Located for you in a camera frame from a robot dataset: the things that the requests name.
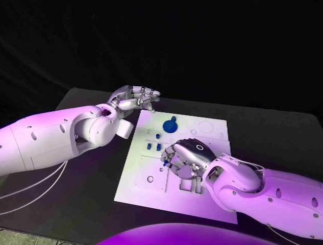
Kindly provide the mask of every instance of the white board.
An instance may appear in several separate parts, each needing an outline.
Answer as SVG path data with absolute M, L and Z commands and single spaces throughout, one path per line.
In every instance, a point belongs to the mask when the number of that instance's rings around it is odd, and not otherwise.
M 173 116 L 177 130 L 165 133 L 163 123 Z M 151 114 L 145 110 L 140 112 L 114 200 L 236 224 L 236 213 L 226 212 L 215 204 L 207 190 L 200 187 L 200 178 L 184 181 L 163 167 L 160 156 L 164 148 L 187 138 L 200 140 L 216 156 L 222 153 L 230 155 L 225 120 L 163 112 Z M 177 157 L 171 163 L 181 165 Z

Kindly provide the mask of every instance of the table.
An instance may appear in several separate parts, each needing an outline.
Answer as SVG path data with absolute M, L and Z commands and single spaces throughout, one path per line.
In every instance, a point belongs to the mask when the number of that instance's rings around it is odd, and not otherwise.
M 56 110 L 103 103 L 109 94 L 73 88 Z M 323 129 L 313 115 L 164 98 L 154 103 L 154 108 L 161 112 L 226 120 L 230 152 L 236 158 L 323 182 Z M 138 114 L 134 111 L 127 117 L 134 125 Z M 0 227 L 73 243 L 96 244 L 131 228 L 177 222 L 226 228 L 285 244 L 265 225 L 240 213 L 238 225 L 233 225 L 114 202 L 129 143 L 131 137 L 125 140 L 115 136 L 106 146 L 72 159 L 54 187 L 33 204 L 0 216 Z M 56 168 L 10 174 L 0 196 L 29 186 Z M 0 212 L 31 201 L 54 178 L 0 200 Z M 300 244 L 317 242 L 284 232 L 281 234 Z

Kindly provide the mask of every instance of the blue component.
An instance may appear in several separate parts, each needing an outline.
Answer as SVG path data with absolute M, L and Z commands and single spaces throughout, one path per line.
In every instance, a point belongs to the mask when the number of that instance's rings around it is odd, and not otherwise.
M 165 133 L 173 133 L 177 130 L 176 117 L 173 116 L 170 120 L 163 123 L 163 131 Z

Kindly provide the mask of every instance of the black curtain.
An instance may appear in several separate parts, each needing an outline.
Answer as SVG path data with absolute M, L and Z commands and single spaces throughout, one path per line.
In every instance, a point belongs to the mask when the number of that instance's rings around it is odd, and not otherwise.
M 125 84 L 311 113 L 323 126 L 323 1 L 0 1 L 0 127 L 53 110 L 72 87 Z

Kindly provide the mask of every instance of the humanoid robot arm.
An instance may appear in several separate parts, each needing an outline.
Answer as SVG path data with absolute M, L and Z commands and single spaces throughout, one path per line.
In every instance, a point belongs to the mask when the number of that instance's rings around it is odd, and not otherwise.
M 0 176 L 62 163 L 109 143 L 128 138 L 132 124 L 122 118 L 132 109 L 148 109 L 160 93 L 121 87 L 105 104 L 52 111 L 20 119 L 0 129 Z
M 171 164 L 177 155 L 183 166 Z M 181 179 L 202 177 L 202 186 L 219 207 L 242 212 L 262 224 L 323 240 L 323 183 L 269 169 L 253 170 L 226 154 L 216 157 L 196 139 L 178 140 L 161 161 Z

